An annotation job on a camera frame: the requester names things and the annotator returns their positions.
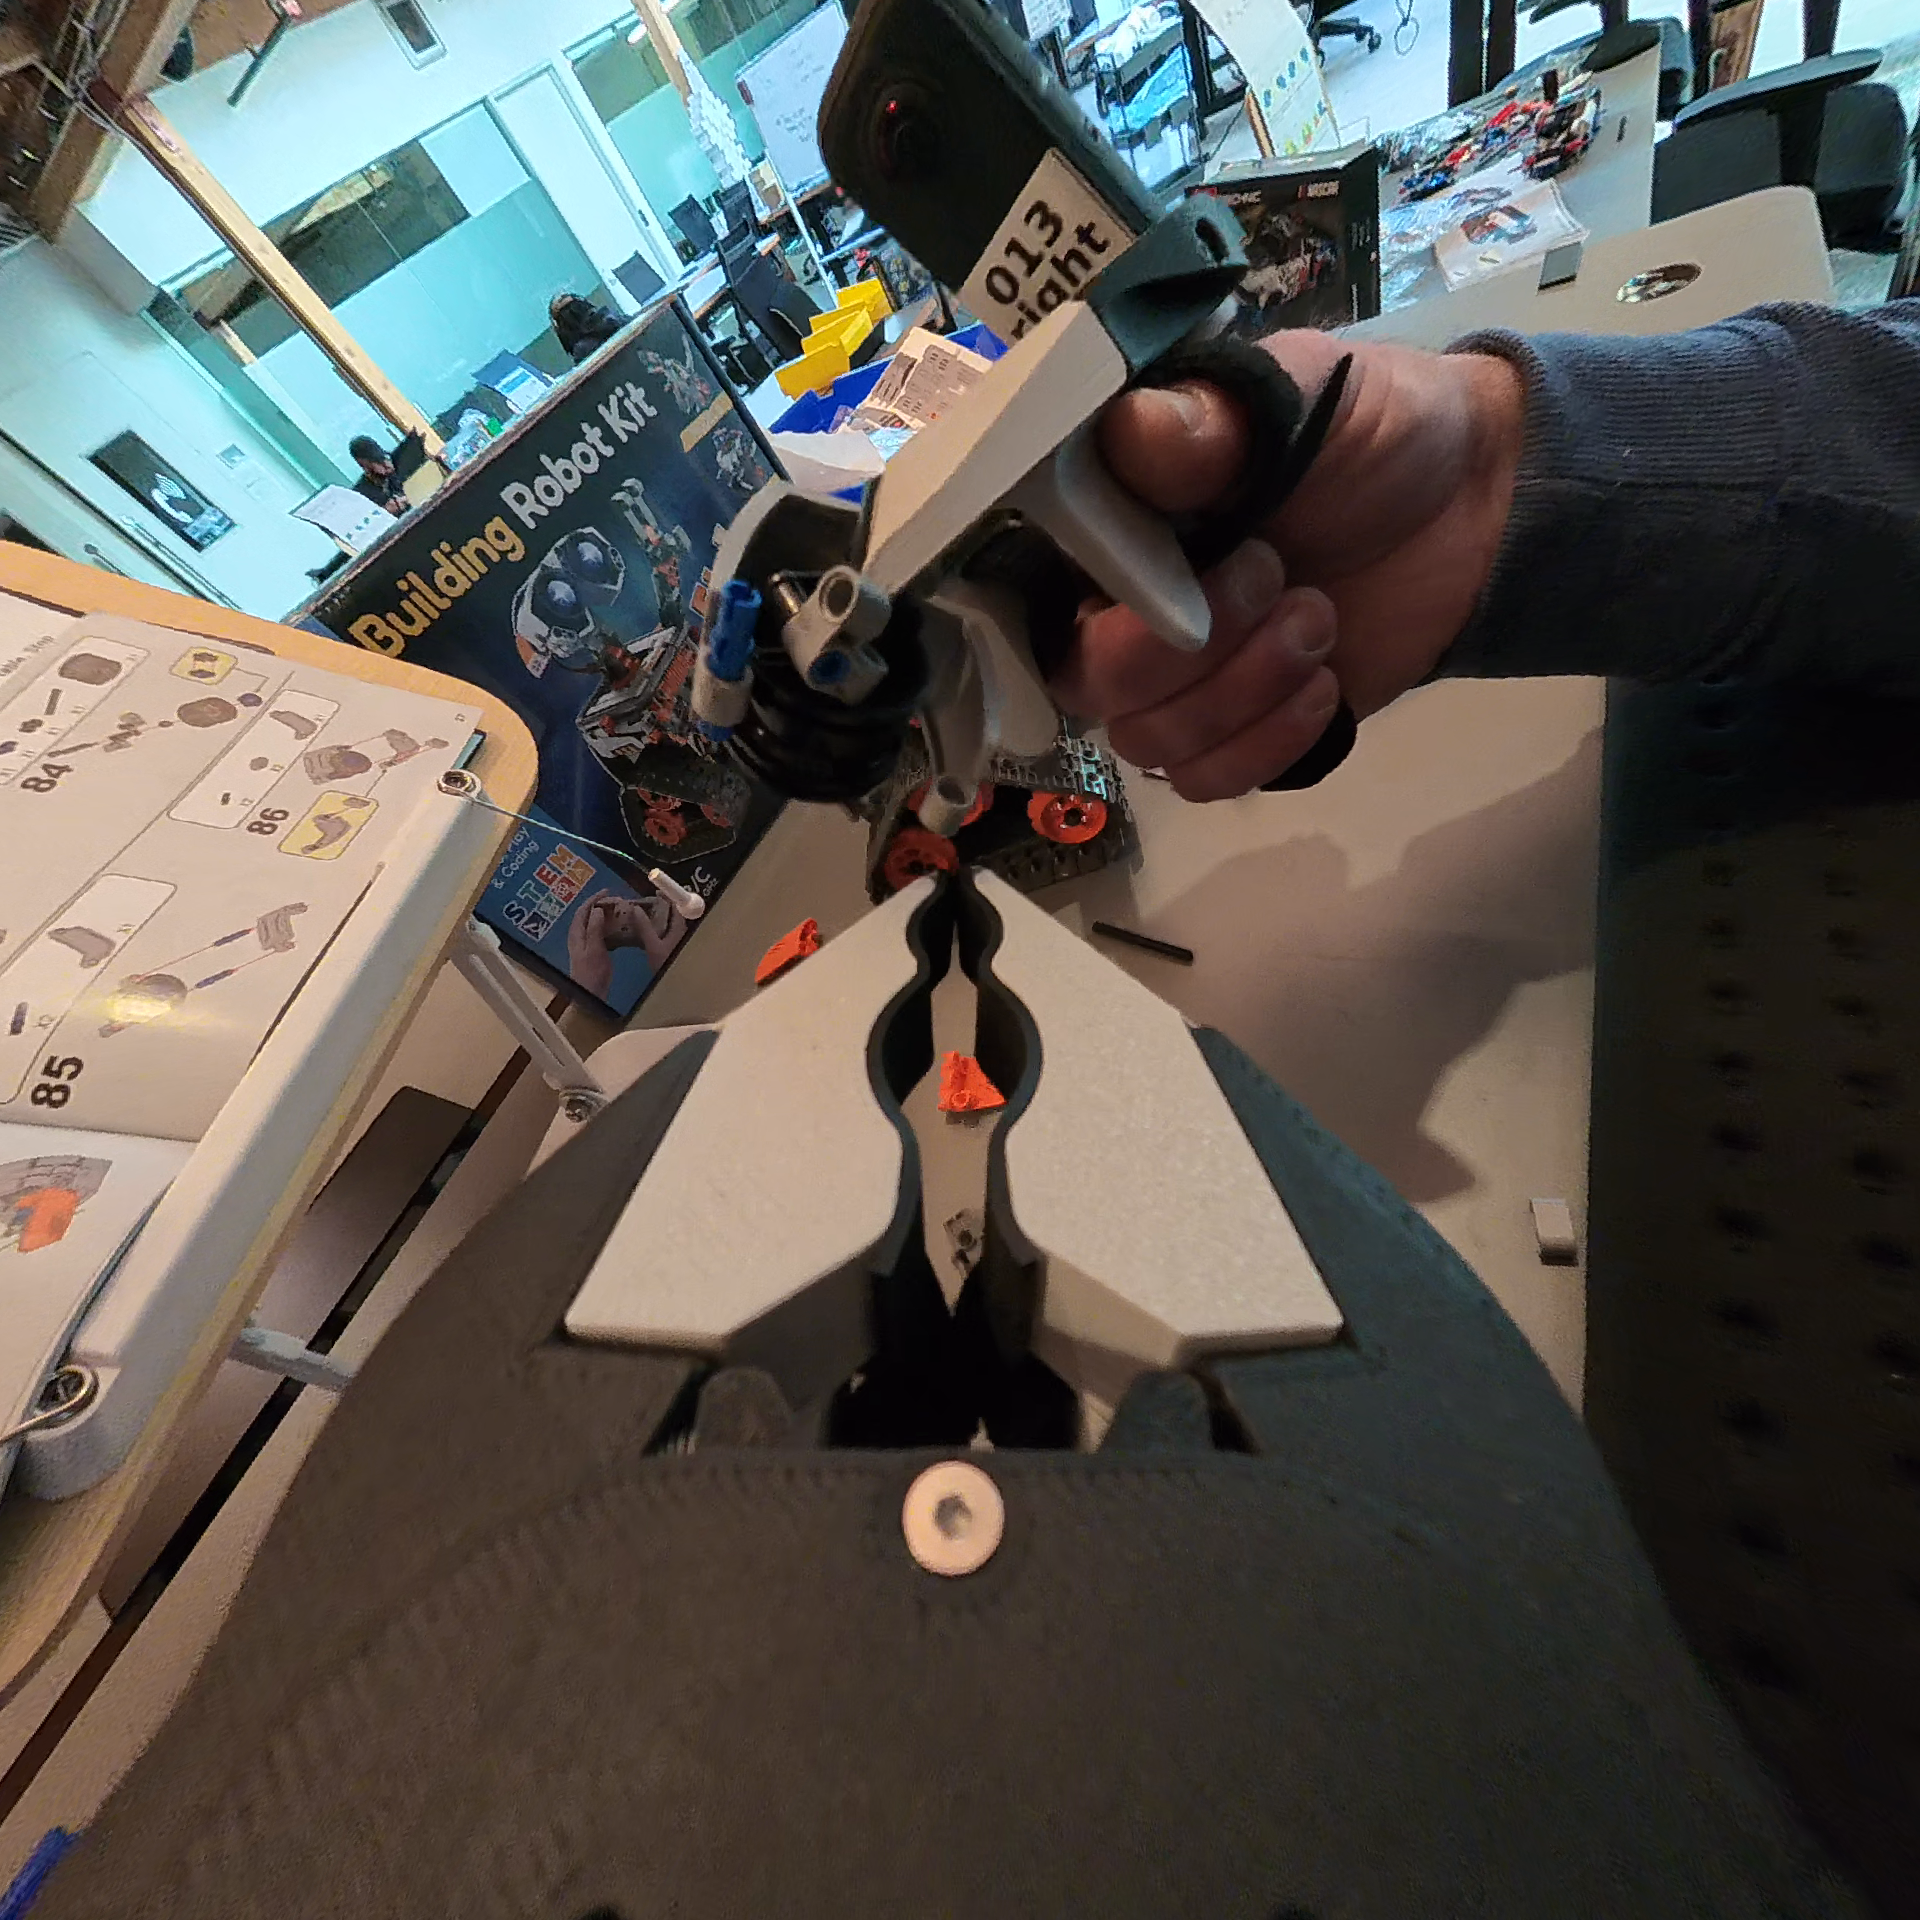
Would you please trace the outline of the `black toy car box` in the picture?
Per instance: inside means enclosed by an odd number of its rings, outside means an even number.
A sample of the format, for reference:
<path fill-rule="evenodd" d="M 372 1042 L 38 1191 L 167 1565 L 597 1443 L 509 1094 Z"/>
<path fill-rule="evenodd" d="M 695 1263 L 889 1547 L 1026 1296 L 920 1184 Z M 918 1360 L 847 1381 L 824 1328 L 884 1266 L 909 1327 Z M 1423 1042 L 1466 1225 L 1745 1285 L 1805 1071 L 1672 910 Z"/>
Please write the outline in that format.
<path fill-rule="evenodd" d="M 1230 163 L 1188 197 L 1220 202 L 1240 229 L 1239 339 L 1380 317 L 1380 166 L 1372 143 Z"/>

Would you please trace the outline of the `person's right hand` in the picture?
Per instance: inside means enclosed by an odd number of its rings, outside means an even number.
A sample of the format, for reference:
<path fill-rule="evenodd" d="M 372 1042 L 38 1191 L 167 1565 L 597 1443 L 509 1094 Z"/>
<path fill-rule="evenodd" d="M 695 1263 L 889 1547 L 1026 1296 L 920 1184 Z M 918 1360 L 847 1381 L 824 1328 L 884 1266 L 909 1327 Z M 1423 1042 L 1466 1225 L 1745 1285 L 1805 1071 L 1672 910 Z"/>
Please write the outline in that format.
<path fill-rule="evenodd" d="M 1520 473 L 1525 390 L 1500 358 L 1309 329 L 1260 347 L 1306 399 L 1346 377 L 1301 486 L 1201 571 L 1207 646 L 1089 600 L 1049 677 L 1055 706 L 1188 803 L 1289 778 L 1340 714 L 1426 682 L 1481 600 Z"/>

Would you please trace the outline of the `white office table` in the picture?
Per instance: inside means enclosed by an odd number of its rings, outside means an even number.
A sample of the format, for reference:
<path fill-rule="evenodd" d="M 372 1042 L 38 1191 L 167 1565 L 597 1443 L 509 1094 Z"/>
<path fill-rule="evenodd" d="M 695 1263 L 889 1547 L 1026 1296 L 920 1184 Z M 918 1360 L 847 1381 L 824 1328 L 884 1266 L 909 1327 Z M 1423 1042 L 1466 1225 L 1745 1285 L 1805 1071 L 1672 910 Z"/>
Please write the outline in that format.
<path fill-rule="evenodd" d="M 1646 339 L 1777 302 L 1833 302 L 1816 205 L 1801 185 L 1773 185 L 1665 224 L 1593 238 L 1575 275 L 1557 285 L 1548 285 L 1544 264 L 1532 258 L 1335 335 L 1423 350 L 1482 329 L 1528 339 L 1548 333 Z"/>

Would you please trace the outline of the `whiteboard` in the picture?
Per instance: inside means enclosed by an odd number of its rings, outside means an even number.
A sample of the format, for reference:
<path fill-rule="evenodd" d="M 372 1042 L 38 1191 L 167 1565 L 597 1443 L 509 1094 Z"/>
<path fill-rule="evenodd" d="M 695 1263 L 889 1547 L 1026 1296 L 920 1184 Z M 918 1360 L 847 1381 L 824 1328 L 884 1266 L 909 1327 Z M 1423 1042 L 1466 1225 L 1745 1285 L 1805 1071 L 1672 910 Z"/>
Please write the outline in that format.
<path fill-rule="evenodd" d="M 762 154 L 790 185 L 824 179 L 817 114 L 846 40 L 846 13 L 820 5 L 736 71 Z"/>

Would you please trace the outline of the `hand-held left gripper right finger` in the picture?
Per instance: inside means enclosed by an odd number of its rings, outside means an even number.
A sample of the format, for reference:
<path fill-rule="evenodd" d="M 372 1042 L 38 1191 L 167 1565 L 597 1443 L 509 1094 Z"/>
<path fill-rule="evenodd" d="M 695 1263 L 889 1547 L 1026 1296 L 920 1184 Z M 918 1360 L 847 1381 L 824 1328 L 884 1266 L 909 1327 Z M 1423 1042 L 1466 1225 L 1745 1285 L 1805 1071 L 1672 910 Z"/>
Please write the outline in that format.
<path fill-rule="evenodd" d="M 994 1139 L 1037 1266 L 1033 1352 L 1055 1375 L 1145 1375 L 1335 1343 L 1341 1313 L 1188 1022 L 1004 880 L 975 891 L 977 989 L 1040 1049 Z"/>

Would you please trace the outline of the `person's right forearm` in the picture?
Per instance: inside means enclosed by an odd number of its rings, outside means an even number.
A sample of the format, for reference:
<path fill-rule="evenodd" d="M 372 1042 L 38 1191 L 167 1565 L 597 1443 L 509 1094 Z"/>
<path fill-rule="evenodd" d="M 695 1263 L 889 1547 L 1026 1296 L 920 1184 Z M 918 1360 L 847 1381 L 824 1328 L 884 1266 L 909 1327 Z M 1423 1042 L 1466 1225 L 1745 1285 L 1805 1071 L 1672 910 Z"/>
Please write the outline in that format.
<path fill-rule="evenodd" d="M 1918 302 L 1669 336 L 1482 329 L 1520 376 L 1502 543 L 1440 680 L 1918 691 Z"/>

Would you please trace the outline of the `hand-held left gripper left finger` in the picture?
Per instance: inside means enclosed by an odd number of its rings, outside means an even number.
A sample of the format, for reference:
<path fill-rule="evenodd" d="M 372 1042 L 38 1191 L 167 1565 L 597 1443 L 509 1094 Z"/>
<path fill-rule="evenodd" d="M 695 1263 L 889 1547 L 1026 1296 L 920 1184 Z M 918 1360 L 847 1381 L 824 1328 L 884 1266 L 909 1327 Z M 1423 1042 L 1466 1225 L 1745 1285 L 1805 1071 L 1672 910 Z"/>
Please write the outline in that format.
<path fill-rule="evenodd" d="M 872 907 L 714 1030 L 564 1314 L 648 1353 L 876 1353 L 920 1223 L 942 885 Z"/>

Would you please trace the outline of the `grey black toy assembly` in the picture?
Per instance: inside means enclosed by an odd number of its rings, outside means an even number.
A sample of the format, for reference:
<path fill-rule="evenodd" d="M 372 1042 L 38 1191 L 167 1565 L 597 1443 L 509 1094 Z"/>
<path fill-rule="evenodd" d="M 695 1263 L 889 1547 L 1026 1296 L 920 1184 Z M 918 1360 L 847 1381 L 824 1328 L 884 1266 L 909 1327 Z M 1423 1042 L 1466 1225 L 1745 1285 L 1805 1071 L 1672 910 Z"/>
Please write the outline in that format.
<path fill-rule="evenodd" d="M 887 593 L 856 563 L 862 503 L 784 480 L 721 534 L 693 673 L 689 718 L 789 800 L 854 803 L 887 781 L 918 729 L 928 754 L 928 593 Z M 942 776 L 928 754 L 926 827 L 956 827 L 984 776 Z"/>

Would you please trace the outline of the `black office chair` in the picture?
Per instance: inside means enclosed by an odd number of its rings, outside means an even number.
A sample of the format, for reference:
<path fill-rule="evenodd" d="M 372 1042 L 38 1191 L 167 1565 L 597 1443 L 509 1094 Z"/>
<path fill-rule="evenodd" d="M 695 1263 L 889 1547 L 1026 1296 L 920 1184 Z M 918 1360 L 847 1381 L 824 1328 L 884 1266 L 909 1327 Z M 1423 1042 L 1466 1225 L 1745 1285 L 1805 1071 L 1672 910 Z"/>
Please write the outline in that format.
<path fill-rule="evenodd" d="M 1650 221 L 1802 185 L 1836 249 L 1893 254 L 1913 183 L 1913 143 L 1882 54 L 1848 51 L 1716 87 L 1655 146 Z"/>

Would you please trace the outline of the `white wooden book stand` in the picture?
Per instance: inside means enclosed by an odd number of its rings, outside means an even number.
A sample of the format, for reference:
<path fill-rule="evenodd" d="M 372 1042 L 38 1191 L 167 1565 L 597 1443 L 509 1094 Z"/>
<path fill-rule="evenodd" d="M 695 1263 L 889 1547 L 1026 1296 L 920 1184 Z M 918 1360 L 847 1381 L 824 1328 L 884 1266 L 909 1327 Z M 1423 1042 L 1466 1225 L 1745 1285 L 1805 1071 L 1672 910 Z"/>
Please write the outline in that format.
<path fill-rule="evenodd" d="M 594 1081 L 473 915 L 536 792 L 516 714 L 414 664 L 5 544 L 5 614 L 127 618 L 430 698 L 466 698 L 480 734 L 384 858 L 238 1091 L 159 1194 L 77 1283 L 5 1277 L 5 1701 L 86 1611 L 176 1429 L 224 1365 L 376 1087 L 418 1002 L 453 966 L 511 1039 L 560 1051 L 548 1081 Z"/>

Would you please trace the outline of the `stacked yellow plastic bins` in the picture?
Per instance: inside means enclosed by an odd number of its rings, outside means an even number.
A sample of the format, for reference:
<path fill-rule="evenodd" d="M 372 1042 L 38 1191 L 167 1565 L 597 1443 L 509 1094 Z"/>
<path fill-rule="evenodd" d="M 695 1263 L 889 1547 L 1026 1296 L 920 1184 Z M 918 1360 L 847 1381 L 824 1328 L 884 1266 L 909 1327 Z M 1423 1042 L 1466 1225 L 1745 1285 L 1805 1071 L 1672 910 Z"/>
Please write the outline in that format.
<path fill-rule="evenodd" d="M 826 393 L 833 379 L 862 366 L 879 346 L 894 302 L 879 277 L 840 288 L 833 306 L 812 317 L 799 347 L 774 371 L 780 393 L 798 401 Z"/>

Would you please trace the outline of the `printed paper booklet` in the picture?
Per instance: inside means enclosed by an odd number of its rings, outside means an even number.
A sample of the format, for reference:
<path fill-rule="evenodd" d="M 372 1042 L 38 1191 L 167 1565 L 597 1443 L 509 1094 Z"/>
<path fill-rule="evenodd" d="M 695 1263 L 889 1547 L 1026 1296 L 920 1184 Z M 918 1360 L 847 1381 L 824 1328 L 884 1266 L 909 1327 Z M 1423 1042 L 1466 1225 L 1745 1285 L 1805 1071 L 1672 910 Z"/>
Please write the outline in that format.
<path fill-rule="evenodd" d="M 1582 249 L 1591 238 L 1554 182 L 1521 179 L 1502 187 L 1469 187 L 1456 202 L 1452 210 L 1461 218 L 1430 243 L 1436 267 L 1452 296 L 1550 251 Z"/>

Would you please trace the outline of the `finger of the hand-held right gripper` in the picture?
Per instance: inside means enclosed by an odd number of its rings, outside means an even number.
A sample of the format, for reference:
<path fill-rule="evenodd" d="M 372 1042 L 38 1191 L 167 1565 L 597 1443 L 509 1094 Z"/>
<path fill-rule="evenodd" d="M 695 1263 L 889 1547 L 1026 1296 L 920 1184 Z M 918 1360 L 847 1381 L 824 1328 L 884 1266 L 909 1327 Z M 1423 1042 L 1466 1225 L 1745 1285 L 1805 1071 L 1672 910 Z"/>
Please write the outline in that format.
<path fill-rule="evenodd" d="M 928 593 L 928 754 L 942 776 L 984 776 L 998 754 L 1046 754 L 1061 712 L 1046 673 L 1064 661 L 1088 577 L 1017 512 L 986 517 Z"/>
<path fill-rule="evenodd" d="M 877 480 L 860 571 L 887 593 L 944 575 L 996 512 L 1020 512 L 1110 601 L 1180 653 L 1210 608 L 1176 535 L 1105 466 L 1097 418 L 1129 368 L 1088 302 L 1053 311 Z"/>

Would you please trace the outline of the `wall poster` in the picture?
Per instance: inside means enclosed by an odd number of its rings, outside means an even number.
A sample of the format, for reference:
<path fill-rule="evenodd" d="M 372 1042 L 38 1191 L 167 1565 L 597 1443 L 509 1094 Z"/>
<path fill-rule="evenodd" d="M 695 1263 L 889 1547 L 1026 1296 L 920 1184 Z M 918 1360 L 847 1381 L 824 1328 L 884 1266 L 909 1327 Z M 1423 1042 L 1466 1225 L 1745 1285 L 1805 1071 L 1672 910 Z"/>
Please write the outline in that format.
<path fill-rule="evenodd" d="M 134 430 L 120 430 L 89 453 L 89 465 L 129 494 L 169 537 L 202 554 L 234 530 L 234 522 L 210 497 L 173 470 Z"/>

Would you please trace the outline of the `robot kit box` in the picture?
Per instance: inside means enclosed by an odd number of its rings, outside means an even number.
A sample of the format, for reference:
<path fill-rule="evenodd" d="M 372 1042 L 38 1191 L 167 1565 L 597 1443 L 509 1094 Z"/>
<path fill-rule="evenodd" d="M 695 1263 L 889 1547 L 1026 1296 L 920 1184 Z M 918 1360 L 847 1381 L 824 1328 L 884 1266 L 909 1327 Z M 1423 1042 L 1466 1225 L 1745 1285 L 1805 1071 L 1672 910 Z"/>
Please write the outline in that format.
<path fill-rule="evenodd" d="M 720 535 L 780 478 L 663 297 L 293 616 L 487 693 L 536 790 L 478 906 L 575 1002 L 628 1017 L 781 800 L 689 715 Z"/>

